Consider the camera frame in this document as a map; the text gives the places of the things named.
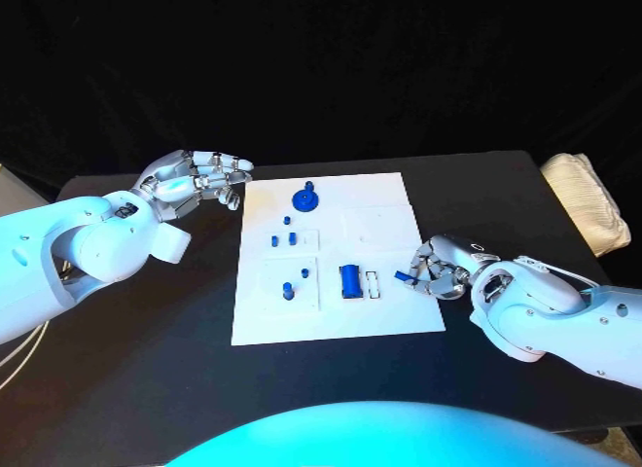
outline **black table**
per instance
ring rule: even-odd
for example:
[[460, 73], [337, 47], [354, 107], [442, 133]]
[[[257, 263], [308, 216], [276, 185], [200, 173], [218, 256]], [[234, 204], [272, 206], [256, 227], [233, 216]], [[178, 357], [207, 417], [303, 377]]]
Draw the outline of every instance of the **black table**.
[[[522, 152], [259, 167], [254, 179], [401, 173], [421, 238], [472, 237], [607, 282]], [[61, 198], [126, 189], [135, 175], [82, 177]], [[469, 323], [469, 300], [442, 302], [445, 333], [230, 346], [240, 213], [204, 202], [178, 265], [138, 274], [51, 320], [0, 393], [0, 464], [164, 462], [273, 413], [332, 402], [421, 401], [553, 431], [642, 423], [642, 393], [548, 355], [508, 358]], [[10, 350], [8, 343], [0, 353]]]

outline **robotic hand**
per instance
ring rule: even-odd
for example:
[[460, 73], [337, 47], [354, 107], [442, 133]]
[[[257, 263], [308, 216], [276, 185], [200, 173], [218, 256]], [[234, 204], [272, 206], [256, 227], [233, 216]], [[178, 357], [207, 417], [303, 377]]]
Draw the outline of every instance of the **robotic hand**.
[[[231, 185], [253, 165], [221, 153], [175, 151], [155, 161], [128, 191], [82, 197], [0, 218], [0, 343], [126, 279], [152, 255], [177, 263], [190, 235], [165, 221], [203, 199], [237, 209]], [[60, 277], [56, 260], [70, 263]]]
[[[417, 279], [423, 265], [430, 281]], [[578, 292], [551, 270], [590, 288]], [[525, 256], [501, 261], [450, 235], [426, 241], [397, 278], [440, 300], [469, 288], [470, 322], [517, 360], [535, 362], [550, 352], [590, 375], [642, 389], [642, 290], [599, 286]]]

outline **blue object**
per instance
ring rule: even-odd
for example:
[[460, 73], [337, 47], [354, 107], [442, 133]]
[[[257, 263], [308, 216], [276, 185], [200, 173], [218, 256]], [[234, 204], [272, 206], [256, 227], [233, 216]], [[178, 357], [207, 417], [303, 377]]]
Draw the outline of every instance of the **blue object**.
[[345, 265], [339, 268], [342, 276], [342, 298], [360, 299], [362, 291], [360, 290], [358, 266]]
[[407, 275], [404, 272], [400, 272], [398, 270], [396, 271], [394, 278], [397, 280], [401, 280], [403, 282], [411, 279], [414, 281], [411, 285], [416, 285], [416, 283], [419, 282], [419, 279], [416, 277], [411, 277], [410, 275]]
[[295, 292], [293, 292], [293, 286], [290, 285], [289, 282], [286, 282], [283, 284], [283, 298], [286, 300], [292, 300], [293, 299], [293, 296], [295, 296]]
[[318, 195], [313, 193], [313, 184], [306, 182], [303, 190], [293, 194], [293, 208], [301, 212], [309, 212], [318, 206]]
[[620, 464], [564, 437], [468, 409], [344, 402], [240, 426], [167, 467], [337, 465], [413, 467]]

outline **beige cushion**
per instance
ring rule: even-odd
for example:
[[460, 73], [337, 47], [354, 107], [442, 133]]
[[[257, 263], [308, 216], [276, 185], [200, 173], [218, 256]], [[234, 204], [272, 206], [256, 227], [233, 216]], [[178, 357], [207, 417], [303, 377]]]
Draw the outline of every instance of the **beige cushion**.
[[594, 255], [626, 246], [629, 227], [584, 154], [557, 154], [541, 172]]

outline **white paper sheet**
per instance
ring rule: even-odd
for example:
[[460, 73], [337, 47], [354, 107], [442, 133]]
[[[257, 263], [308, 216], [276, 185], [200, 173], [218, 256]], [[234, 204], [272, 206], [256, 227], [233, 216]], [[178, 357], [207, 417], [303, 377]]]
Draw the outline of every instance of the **white paper sheet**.
[[[306, 180], [319, 203], [302, 213], [293, 209], [292, 197]], [[285, 216], [292, 219], [288, 226]], [[394, 279], [397, 269], [407, 271], [420, 244], [398, 173], [250, 182], [233, 345], [445, 331], [436, 300]], [[342, 299], [344, 265], [358, 265], [362, 299]], [[306, 278], [302, 268], [309, 269]], [[378, 299], [368, 298], [368, 271], [377, 274]], [[285, 282], [293, 286], [290, 301], [283, 299]]]

